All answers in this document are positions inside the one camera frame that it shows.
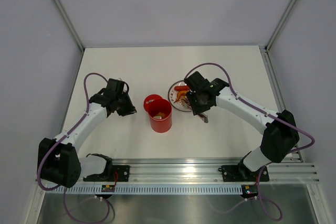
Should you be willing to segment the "fried chicken nugget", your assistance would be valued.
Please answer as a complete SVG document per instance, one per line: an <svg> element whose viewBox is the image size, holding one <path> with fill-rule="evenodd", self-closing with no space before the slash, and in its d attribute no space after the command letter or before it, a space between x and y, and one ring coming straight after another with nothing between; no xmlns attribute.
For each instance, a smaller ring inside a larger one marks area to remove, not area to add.
<svg viewBox="0 0 336 224"><path fill-rule="evenodd" d="M160 112L157 114L157 116L160 116L161 118L165 118L168 116L168 114Z"/></svg>

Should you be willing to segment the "red sausage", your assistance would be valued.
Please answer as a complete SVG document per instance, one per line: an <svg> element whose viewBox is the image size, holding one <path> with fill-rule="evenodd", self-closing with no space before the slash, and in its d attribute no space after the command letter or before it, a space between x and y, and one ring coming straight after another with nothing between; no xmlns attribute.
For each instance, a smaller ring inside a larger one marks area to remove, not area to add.
<svg viewBox="0 0 336 224"><path fill-rule="evenodd" d="M187 85L185 85L185 86L175 86L174 90L175 91L188 91L189 87Z"/></svg>

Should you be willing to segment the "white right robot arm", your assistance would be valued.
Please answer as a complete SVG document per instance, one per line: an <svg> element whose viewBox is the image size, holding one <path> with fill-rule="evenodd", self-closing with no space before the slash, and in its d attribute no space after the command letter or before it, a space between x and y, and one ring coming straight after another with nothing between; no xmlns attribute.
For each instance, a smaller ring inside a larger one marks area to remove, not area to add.
<svg viewBox="0 0 336 224"><path fill-rule="evenodd" d="M199 115L217 106L243 119L262 135L260 146L246 154L234 168L234 175L239 179L250 180L263 166L280 163L298 143L298 132L291 127L295 120L289 111L268 111L253 102L243 102L229 83L219 78L210 82L190 76L184 81L190 88L187 99L193 114Z"/></svg>

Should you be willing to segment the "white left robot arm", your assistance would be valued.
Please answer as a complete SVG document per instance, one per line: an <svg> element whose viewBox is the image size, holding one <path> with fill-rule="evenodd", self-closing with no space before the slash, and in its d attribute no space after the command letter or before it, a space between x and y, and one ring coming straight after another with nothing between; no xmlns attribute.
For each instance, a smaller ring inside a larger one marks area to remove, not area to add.
<svg viewBox="0 0 336 224"><path fill-rule="evenodd" d="M128 181L128 166L114 166L112 158L103 154L78 157L78 151L92 131L108 116L117 112L120 116L136 113L128 93L117 94L102 89L92 96L86 111L73 126L53 139L44 138L38 146L37 182L48 191L43 180L56 187L71 188L78 179L104 182Z"/></svg>

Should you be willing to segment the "red cylindrical lunch box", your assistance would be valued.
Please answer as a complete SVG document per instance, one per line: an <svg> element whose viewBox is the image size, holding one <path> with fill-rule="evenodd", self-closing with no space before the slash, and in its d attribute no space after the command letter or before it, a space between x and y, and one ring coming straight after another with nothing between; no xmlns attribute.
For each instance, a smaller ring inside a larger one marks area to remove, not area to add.
<svg viewBox="0 0 336 224"><path fill-rule="evenodd" d="M151 128L157 133L165 133L172 127L172 106L168 100L151 100L147 106Z"/></svg>

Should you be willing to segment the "red round lid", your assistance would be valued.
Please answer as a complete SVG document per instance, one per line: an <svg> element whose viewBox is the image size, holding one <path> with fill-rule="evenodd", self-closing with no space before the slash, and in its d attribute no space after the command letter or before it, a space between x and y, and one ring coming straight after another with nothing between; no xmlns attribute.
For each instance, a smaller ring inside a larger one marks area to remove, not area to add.
<svg viewBox="0 0 336 224"><path fill-rule="evenodd" d="M148 111L148 108L149 108L149 105L150 105L151 102L153 102L155 100L158 100L158 99L162 99L162 97L158 94L151 94L151 95L147 96L144 99L144 102L143 102L143 107L144 107L145 111Z"/></svg>

